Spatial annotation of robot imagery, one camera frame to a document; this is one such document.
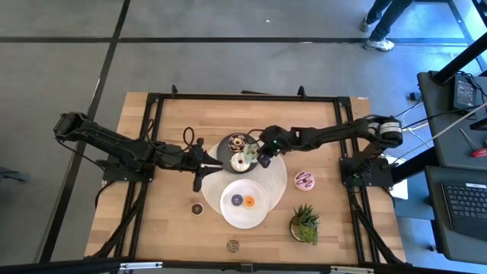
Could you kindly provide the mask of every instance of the floor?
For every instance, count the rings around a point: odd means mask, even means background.
[[[130,4],[120,36],[365,38],[358,24],[373,2],[138,0]],[[454,3],[474,39],[485,33],[469,1]],[[0,184],[2,265],[37,259],[72,156],[56,143],[52,128],[60,113],[86,112],[95,90],[103,88],[95,121],[111,129],[116,128],[127,91],[169,92],[172,84],[182,93],[228,94],[244,89],[295,94],[303,85],[312,95],[369,97],[373,113],[395,115],[413,105],[407,96],[418,91],[418,72],[441,69],[466,46],[411,39],[463,39],[448,4],[437,2],[416,2],[405,11],[390,33],[399,43],[389,53],[366,51],[358,43],[119,43],[106,82],[103,78],[99,82],[99,77],[110,55],[109,43],[21,43],[22,39],[6,43],[2,39],[112,37],[122,6],[123,0],[2,1],[0,166],[31,175],[29,183],[3,180]],[[481,72],[476,61],[464,70]],[[424,116],[420,105],[405,120]],[[431,137],[427,128],[416,133],[423,139]],[[406,133],[405,145],[388,153],[399,156],[418,144],[419,139]],[[85,154],[105,158],[92,148]],[[100,175],[95,166],[82,162],[54,260],[82,258]],[[399,225],[406,258],[413,265],[487,272],[487,266],[451,262],[422,248],[433,243],[428,221],[399,218]]]

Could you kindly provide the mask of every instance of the pink donut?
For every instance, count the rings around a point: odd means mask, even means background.
[[[315,184],[314,176],[306,171],[298,171],[294,176],[294,184],[299,190],[312,190]]]

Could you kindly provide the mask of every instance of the keyboard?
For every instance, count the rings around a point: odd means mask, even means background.
[[[487,241],[487,185],[442,183],[452,229]]]

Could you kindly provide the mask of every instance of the succulent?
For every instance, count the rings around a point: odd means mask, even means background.
[[[298,237],[306,243],[318,244],[318,218],[320,216],[313,213],[313,206],[300,205],[298,210],[294,209],[294,217],[291,223],[295,226]]]

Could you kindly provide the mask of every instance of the plant pot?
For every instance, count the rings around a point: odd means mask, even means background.
[[[291,234],[291,236],[298,242],[301,242],[301,243],[304,243],[303,240],[301,240],[297,235],[296,233],[294,232],[294,229],[293,229],[294,225],[292,224],[292,219],[290,220],[289,222],[289,233]]]

